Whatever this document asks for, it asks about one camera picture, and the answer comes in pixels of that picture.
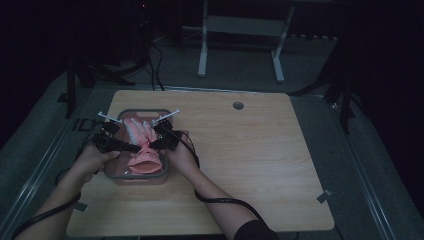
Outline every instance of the table top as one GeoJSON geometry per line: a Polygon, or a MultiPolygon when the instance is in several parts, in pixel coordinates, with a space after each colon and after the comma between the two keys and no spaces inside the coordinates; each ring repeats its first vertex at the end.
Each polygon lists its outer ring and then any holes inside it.
{"type": "MultiPolygon", "coordinates": [[[[334,220],[293,110],[282,93],[134,91],[115,93],[108,114],[168,109],[188,130],[202,171],[250,203],[276,232],[330,230],[334,220]],[[234,102],[244,105],[242,110],[234,102]]],[[[98,174],[82,190],[68,235],[216,234],[220,229],[189,182],[172,166],[162,185],[118,186],[98,174]]]]}

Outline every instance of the person's left hand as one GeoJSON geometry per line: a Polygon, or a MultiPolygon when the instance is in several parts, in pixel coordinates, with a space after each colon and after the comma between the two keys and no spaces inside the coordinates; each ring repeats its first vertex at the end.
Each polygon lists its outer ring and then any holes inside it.
{"type": "Polygon", "coordinates": [[[93,173],[102,171],[104,164],[117,158],[119,154],[119,151],[100,153],[93,144],[89,144],[84,148],[68,173],[78,179],[83,179],[86,183],[91,180],[93,173]]]}

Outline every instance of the table leg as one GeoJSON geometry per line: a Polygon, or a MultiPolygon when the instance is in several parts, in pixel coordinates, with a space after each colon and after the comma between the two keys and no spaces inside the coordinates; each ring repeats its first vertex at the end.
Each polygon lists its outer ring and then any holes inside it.
{"type": "Polygon", "coordinates": [[[293,12],[294,12],[294,7],[291,7],[289,10],[289,14],[287,15],[285,24],[283,25],[282,29],[281,29],[281,34],[280,34],[280,39],[278,41],[278,46],[275,50],[271,51],[271,57],[272,57],[272,62],[274,64],[274,71],[275,71],[275,77],[277,82],[282,83],[284,82],[284,75],[283,75],[283,70],[281,68],[281,62],[280,62],[280,54],[281,54],[281,50],[283,48],[283,44],[284,44],[284,40],[287,37],[287,31],[289,29],[290,26],[290,21],[292,19],[293,16],[293,12]]]}
{"type": "Polygon", "coordinates": [[[199,70],[197,75],[204,77],[206,75],[206,64],[208,60],[208,1],[203,1],[203,30],[202,30],[202,50],[200,51],[199,70]]]}

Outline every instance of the hand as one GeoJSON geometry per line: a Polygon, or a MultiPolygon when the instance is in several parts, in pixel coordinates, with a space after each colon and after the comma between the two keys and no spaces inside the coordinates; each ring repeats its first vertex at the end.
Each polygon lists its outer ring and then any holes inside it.
{"type": "Polygon", "coordinates": [[[103,170],[104,164],[117,158],[119,154],[120,152],[118,151],[100,153],[93,144],[89,144],[85,147],[68,173],[77,179],[82,179],[86,183],[91,180],[94,172],[103,170]]]}
{"type": "MultiPolygon", "coordinates": [[[[188,141],[187,136],[188,132],[183,131],[181,140],[184,141],[187,146],[191,147],[191,143],[188,141]]],[[[199,167],[197,166],[192,153],[181,142],[178,143],[175,151],[166,150],[165,154],[171,164],[174,165],[178,169],[178,171],[180,171],[183,175],[187,175],[199,170],[199,167]]]]}

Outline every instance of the black sleeve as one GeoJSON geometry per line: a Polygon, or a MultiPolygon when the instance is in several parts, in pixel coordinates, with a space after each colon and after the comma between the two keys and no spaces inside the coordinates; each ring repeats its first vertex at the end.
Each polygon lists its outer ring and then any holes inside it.
{"type": "Polygon", "coordinates": [[[237,230],[234,240],[278,240],[278,235],[259,220],[243,224],[237,230]]]}

